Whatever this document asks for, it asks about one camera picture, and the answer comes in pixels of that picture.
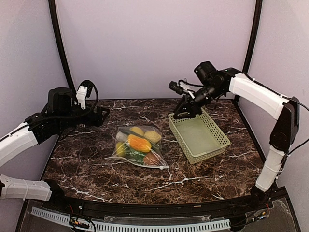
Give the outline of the beige plastic basket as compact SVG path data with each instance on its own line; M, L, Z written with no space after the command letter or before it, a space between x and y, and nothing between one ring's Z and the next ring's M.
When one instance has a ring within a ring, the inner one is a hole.
M194 118L175 119L172 113L168 119L169 127L190 164L220 155L231 144L205 110Z

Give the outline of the yellow lemon toy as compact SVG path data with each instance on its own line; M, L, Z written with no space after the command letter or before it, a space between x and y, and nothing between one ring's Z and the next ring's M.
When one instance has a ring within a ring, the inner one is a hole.
M144 132L143 132L143 130L140 127L136 127L136 126L131 127L130 131L132 131L132 132L134 132L134 133L136 133L136 134L138 134L140 136L144 135Z

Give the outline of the pale yellow bread toy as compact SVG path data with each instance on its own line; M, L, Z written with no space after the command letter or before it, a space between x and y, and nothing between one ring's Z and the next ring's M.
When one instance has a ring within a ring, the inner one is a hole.
M159 143L162 139L162 136L154 130L146 131L144 137L155 144Z

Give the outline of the clear zip top bag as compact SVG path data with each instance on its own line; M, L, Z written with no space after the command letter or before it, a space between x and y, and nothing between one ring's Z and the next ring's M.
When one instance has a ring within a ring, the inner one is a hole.
M168 169L161 154L161 141L162 134L156 127L119 127L114 151L107 160L121 160L145 168Z

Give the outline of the green bok choy toy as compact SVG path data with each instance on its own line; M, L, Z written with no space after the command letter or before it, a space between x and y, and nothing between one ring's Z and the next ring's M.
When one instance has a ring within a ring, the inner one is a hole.
M143 165L143 158L147 153L143 153L140 151L137 151L129 146L128 143L128 136L130 134L124 134L123 132L119 131L116 135L116 141L124 143L124 146L126 147L126 155L123 157L135 164Z

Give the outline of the brown potato toy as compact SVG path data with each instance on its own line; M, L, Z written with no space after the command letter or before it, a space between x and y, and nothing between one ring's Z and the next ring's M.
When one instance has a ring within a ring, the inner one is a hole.
M149 152L144 156L143 163L148 166L160 166L161 157L157 153Z

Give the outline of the yellow round bun toy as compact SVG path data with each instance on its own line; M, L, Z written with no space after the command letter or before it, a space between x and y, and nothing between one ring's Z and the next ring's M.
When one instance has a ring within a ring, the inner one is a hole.
M124 157L126 155L126 147L124 146L124 143L117 142L115 146L115 152L117 156Z

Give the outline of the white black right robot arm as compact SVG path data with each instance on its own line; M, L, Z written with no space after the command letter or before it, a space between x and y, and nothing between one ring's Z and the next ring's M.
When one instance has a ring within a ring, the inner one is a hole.
M236 68L218 70L210 61L205 61L195 67L194 73L200 80L197 90L192 90L191 84L185 80L169 83L169 89L181 95L173 111L175 119L201 115L203 106L231 93L259 107L274 121L273 128L269 130L266 160L246 200L246 205L256 210L269 199L271 189L290 155L299 131L300 102L296 97L288 97L266 87Z

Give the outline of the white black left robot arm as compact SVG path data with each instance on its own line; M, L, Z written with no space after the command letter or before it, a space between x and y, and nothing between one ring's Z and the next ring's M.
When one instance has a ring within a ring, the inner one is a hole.
M42 144L54 135L61 135L66 129L83 124L99 127L110 110L94 104L86 104L92 91L98 90L90 80L83 81L76 93L67 87L49 90L47 104L43 109L27 117L0 140L0 164L8 163L22 152ZM0 198L39 200L49 202L58 211L68 207L68 199L62 188L50 179L31 181L12 178L1 174Z

